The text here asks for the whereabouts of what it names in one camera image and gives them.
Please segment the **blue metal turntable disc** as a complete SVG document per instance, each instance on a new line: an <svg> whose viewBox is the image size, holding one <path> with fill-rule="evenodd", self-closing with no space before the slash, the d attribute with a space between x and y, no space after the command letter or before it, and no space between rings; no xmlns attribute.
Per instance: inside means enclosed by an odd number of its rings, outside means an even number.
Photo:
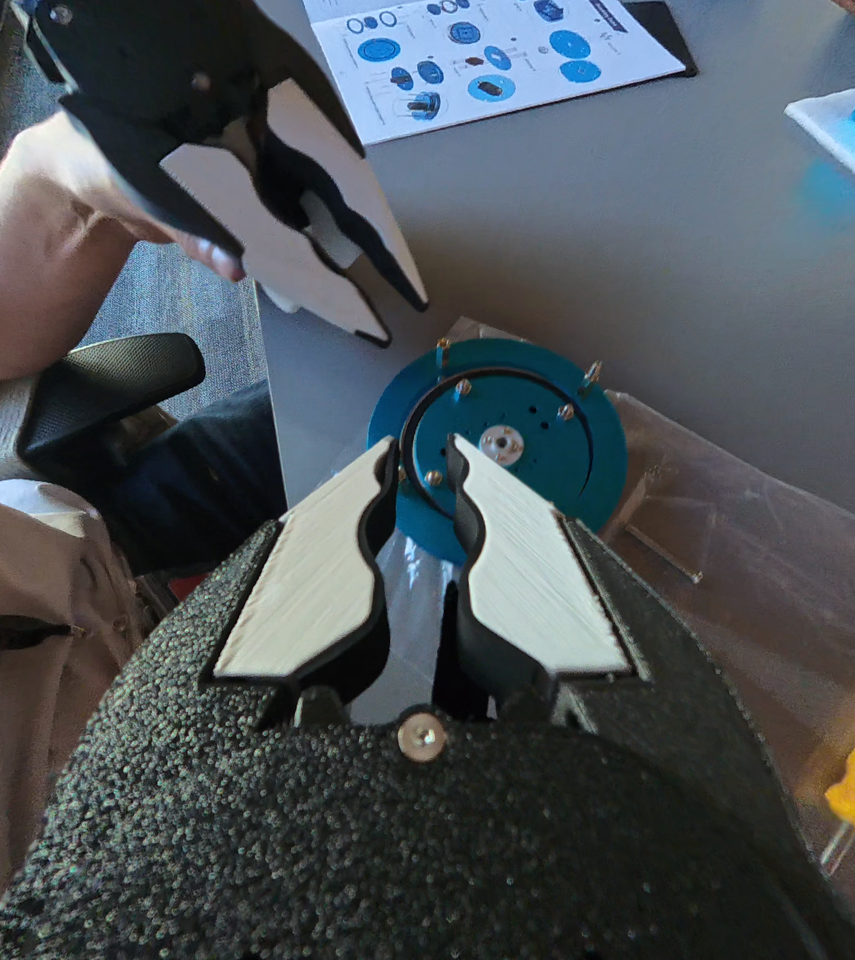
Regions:
<svg viewBox="0 0 855 960"><path fill-rule="evenodd" d="M626 434L596 384L578 387L586 369L531 342L450 340L439 377L435 348L388 384L369 420L367 446L398 440L404 478L397 527L433 557L462 565L447 478L447 439L459 434L562 514L598 532L618 505L628 466Z"/></svg>

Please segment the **person's office chair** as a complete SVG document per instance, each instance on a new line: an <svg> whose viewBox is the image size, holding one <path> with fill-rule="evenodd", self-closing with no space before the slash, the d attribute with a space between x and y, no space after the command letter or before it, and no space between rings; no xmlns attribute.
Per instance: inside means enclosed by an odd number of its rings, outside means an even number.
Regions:
<svg viewBox="0 0 855 960"><path fill-rule="evenodd" d="M79 347L39 376L17 452L39 474L120 464L133 448L124 423L205 377L200 348L180 332Z"/></svg>

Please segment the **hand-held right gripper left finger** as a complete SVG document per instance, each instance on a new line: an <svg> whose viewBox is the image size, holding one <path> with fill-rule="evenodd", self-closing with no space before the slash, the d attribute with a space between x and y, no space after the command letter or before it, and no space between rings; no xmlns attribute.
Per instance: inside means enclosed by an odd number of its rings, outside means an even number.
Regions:
<svg viewBox="0 0 855 960"><path fill-rule="evenodd" d="M289 509L222 632L212 682L273 690L259 724L290 724L301 702L322 723L383 673L390 650L377 555L396 526L400 450L385 437Z"/></svg>

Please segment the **black clipboard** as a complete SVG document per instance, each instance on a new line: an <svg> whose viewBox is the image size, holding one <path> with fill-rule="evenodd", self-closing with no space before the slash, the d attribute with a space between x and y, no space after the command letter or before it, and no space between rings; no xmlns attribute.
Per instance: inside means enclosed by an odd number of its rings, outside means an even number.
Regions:
<svg viewBox="0 0 855 960"><path fill-rule="evenodd" d="M623 2L622 6L655 41L684 65L679 76L698 77L698 65L667 2Z"/></svg>

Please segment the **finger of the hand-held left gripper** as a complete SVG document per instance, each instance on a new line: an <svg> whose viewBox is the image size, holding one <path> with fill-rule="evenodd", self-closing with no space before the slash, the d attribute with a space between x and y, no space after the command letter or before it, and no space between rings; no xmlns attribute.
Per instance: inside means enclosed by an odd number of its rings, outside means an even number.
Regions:
<svg viewBox="0 0 855 960"><path fill-rule="evenodd" d="M338 280L367 258L410 306L429 296L373 168L292 78L267 90L256 122L256 186Z"/></svg>
<svg viewBox="0 0 855 960"><path fill-rule="evenodd" d="M362 291L318 255L311 238L262 203L251 174L229 150L185 144L161 169L242 246L241 262L282 310L304 309L382 347L390 334Z"/></svg>

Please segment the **person's left hand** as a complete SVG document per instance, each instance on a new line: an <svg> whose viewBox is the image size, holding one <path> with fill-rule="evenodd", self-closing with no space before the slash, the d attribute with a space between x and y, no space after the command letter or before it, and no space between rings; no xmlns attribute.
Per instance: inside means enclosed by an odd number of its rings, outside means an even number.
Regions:
<svg viewBox="0 0 855 960"><path fill-rule="evenodd" d="M60 111L17 137L27 168L78 201L81 209L118 222L138 241L177 244L190 258L229 282L244 280L242 260L212 241L185 232L148 212L134 190L88 134Z"/></svg>

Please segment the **small metal rod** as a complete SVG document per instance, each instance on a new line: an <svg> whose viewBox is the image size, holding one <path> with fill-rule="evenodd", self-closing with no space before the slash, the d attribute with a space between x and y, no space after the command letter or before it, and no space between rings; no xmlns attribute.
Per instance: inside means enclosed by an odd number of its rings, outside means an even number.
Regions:
<svg viewBox="0 0 855 960"><path fill-rule="evenodd" d="M642 531L639 527L634 524L628 523L624 525L624 532L633 538L636 542L644 546L646 549L654 553L662 561L672 567L674 570L679 572L686 580L691 582L694 585L698 585L702 582L704 574L700 569L695 568L693 565L688 564L684 560L677 557L674 553L669 551L665 546L662 546L658 541L652 538L649 534Z"/></svg>

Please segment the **grey desk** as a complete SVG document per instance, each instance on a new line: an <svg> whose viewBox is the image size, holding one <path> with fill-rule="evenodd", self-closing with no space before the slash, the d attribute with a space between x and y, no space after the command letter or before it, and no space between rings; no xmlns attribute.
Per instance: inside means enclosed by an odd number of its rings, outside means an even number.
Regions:
<svg viewBox="0 0 855 960"><path fill-rule="evenodd" d="M855 515L855 177L784 113L855 89L833 2L668 2L698 68L369 148L430 297L367 261L386 349L263 295L286 493L364 446L395 374L460 317L586 368Z"/></svg>

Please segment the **large clear plastic bag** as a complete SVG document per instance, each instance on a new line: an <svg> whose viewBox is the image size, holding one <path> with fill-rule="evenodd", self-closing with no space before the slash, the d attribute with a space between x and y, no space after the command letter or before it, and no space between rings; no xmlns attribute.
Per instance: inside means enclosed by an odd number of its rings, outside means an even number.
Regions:
<svg viewBox="0 0 855 960"><path fill-rule="evenodd" d="M562 683L551 721L452 724L398 798L444 915L411 956L855 958L855 862L815 798L855 739L855 516L625 393L613 550L575 531L649 678ZM631 523L703 571L693 584Z"/></svg>

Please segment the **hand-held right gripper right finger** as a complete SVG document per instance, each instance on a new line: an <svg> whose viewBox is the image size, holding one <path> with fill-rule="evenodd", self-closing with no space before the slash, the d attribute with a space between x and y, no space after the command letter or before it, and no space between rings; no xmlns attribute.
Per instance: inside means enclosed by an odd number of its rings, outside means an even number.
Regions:
<svg viewBox="0 0 855 960"><path fill-rule="evenodd" d="M566 681L636 677L624 618L578 555L568 518L459 434L446 442L458 584L458 666L498 714L550 715Z"/></svg>

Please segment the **printed instruction sheet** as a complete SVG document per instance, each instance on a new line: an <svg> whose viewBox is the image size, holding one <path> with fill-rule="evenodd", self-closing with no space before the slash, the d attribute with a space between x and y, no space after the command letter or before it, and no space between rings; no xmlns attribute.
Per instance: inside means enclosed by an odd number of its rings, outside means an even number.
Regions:
<svg viewBox="0 0 855 960"><path fill-rule="evenodd" d="M680 75L620 2L307 1L364 146Z"/></svg>

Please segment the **white foam tray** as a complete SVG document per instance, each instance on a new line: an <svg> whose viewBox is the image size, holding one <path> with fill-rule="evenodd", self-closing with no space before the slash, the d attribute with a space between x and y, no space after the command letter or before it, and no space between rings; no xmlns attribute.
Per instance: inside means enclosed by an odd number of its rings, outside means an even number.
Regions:
<svg viewBox="0 0 855 960"><path fill-rule="evenodd" d="M789 103L784 114L855 177L855 88Z"/></svg>

